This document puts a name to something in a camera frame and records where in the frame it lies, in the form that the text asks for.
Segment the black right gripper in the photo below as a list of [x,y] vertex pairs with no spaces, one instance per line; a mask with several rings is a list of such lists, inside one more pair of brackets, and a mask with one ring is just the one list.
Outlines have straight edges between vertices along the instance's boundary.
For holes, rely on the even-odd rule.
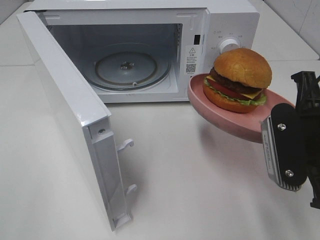
[[261,123],[266,169],[274,183],[292,192],[301,189],[308,170],[313,189],[310,206],[319,209],[320,78],[314,71],[300,71],[291,79],[297,87],[295,108],[279,103]]

